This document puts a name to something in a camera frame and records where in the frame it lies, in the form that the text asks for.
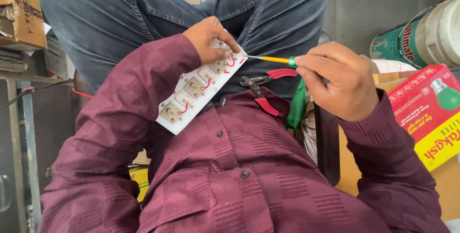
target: black cable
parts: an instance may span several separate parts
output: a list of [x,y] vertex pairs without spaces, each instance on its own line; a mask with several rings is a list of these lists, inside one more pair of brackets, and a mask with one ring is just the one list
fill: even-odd
[[50,87],[53,87],[53,86],[56,86],[56,85],[59,85],[59,84],[65,84],[65,83],[71,83],[73,82],[73,79],[68,79],[68,80],[64,80],[64,81],[60,81],[60,82],[56,82],[54,84],[51,84],[51,85],[48,85],[46,87],[43,87],[43,88],[37,88],[37,89],[22,89],[21,93],[19,95],[17,95],[17,97],[13,98],[11,101],[9,101],[6,105],[4,105],[3,107],[0,107],[0,110],[2,110],[3,108],[6,108],[6,107],[9,107],[10,105],[16,103],[21,97],[25,96],[25,95],[28,95],[28,94],[31,94],[33,93],[34,91],[38,91],[38,90],[42,90],[42,89],[49,89]]

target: green label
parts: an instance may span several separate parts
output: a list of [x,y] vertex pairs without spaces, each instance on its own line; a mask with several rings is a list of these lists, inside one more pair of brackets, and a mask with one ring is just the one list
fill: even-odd
[[426,67],[428,64],[420,57],[415,46],[415,31],[421,18],[407,26],[407,23],[400,24],[376,36],[371,46],[371,59],[399,60],[418,69]]

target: shirt pocket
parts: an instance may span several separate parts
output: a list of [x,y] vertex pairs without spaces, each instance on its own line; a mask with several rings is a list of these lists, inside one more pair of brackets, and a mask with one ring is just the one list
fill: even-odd
[[165,223],[207,211],[215,205],[208,168],[176,171],[155,189],[152,199],[142,210],[138,233],[150,232]]

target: man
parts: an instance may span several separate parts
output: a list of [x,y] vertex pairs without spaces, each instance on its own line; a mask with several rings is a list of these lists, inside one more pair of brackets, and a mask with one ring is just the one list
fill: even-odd
[[[313,48],[326,2],[41,0],[97,92],[52,167],[39,231],[448,232],[435,182],[369,65],[337,43]],[[284,130],[282,97],[293,97],[300,76],[262,88],[278,116],[239,86],[242,75],[283,64],[247,61],[217,96],[225,102],[177,136],[155,123],[182,73],[228,57],[210,47],[214,38],[235,52],[238,43],[248,54],[298,56],[297,72],[315,102],[339,118],[362,171],[357,198],[331,187]],[[142,210],[126,167],[138,145],[152,157]]]

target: plastic bucket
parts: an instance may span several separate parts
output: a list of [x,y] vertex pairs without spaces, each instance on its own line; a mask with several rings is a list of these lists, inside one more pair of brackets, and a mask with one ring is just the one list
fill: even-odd
[[380,33],[371,59],[399,60],[421,69],[431,64],[460,67],[460,0],[449,0],[431,12]]

